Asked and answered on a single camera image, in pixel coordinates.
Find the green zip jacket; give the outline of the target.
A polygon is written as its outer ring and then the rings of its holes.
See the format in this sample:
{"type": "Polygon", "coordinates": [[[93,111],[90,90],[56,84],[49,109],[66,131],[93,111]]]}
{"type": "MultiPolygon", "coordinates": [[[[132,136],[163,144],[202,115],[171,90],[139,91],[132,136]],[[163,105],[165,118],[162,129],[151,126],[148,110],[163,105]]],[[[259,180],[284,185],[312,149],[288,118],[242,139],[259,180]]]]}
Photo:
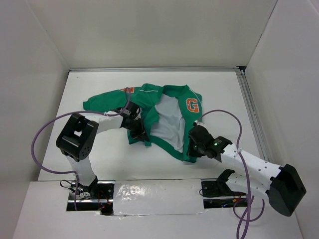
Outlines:
{"type": "MultiPolygon", "coordinates": [[[[83,102],[88,112],[106,113],[117,108],[126,108],[129,102],[137,104],[149,136],[145,146],[155,144],[172,157],[195,163],[196,157],[187,155],[188,132],[193,122],[202,116],[202,96],[189,86],[143,84],[140,87],[122,88],[90,97],[83,102]]],[[[129,144],[132,139],[127,131],[129,144]]]]}

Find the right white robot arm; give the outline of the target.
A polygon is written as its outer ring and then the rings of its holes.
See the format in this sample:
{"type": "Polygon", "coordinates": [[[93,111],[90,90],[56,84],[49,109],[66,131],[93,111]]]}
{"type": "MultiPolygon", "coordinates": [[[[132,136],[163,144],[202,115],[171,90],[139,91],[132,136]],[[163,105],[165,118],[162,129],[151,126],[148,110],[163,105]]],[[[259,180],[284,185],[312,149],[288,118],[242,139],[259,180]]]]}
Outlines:
{"type": "Polygon", "coordinates": [[[192,156],[206,156],[226,167],[217,179],[222,195],[232,191],[250,194],[267,200],[279,214],[290,217],[307,192],[295,167],[270,163],[222,136],[214,138],[201,122],[193,123],[188,136],[192,156]]]}

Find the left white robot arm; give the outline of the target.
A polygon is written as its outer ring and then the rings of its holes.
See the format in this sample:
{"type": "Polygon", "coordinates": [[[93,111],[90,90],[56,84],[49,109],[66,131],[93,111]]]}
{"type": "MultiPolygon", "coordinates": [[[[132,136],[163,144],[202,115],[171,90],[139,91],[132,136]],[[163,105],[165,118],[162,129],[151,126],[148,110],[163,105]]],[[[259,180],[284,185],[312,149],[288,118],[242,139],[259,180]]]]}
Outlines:
{"type": "Polygon", "coordinates": [[[73,113],[70,116],[57,138],[56,146],[76,172],[76,188],[80,194],[88,199],[98,194],[98,178],[89,159],[97,134],[125,128],[132,139],[149,142],[140,111],[137,104],[129,102],[126,108],[113,109],[103,115],[85,117],[80,113],[73,113]]]}

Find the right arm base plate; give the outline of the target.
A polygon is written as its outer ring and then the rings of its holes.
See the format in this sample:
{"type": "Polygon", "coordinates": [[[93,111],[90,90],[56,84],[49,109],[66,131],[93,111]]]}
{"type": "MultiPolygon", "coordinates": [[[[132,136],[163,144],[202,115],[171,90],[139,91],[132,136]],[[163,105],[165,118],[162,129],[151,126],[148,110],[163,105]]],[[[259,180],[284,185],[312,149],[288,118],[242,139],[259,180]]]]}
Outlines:
{"type": "Polygon", "coordinates": [[[233,192],[229,189],[223,191],[218,188],[216,180],[202,180],[199,194],[203,197],[203,206],[205,209],[247,206],[245,193],[233,192]]]}

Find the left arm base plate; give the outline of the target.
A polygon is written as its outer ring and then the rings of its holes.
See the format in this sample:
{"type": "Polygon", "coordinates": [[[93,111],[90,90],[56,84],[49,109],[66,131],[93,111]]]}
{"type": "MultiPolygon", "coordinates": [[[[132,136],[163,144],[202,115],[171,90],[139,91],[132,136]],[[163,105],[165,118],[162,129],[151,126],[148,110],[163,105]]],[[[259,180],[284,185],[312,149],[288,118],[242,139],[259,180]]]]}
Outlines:
{"type": "Polygon", "coordinates": [[[60,186],[69,192],[66,211],[97,211],[104,216],[111,216],[114,213],[114,181],[98,181],[91,194],[78,187],[75,195],[75,182],[61,180],[60,186]]]}

